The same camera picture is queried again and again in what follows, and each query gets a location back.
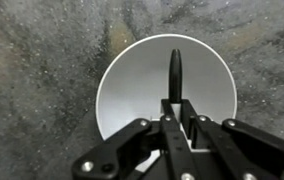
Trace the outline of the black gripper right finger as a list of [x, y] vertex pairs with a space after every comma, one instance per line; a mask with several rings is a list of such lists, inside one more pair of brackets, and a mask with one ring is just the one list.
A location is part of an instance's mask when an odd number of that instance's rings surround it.
[[222, 164], [226, 178], [284, 180], [284, 139], [236, 119], [221, 124], [198, 115], [189, 100], [182, 101], [182, 125], [194, 149], [209, 149]]

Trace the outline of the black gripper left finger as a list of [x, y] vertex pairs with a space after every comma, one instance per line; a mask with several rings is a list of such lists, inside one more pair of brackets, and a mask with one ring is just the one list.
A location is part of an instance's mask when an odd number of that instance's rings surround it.
[[72, 165], [73, 180], [196, 180], [192, 153], [167, 99], [158, 121], [135, 119]]

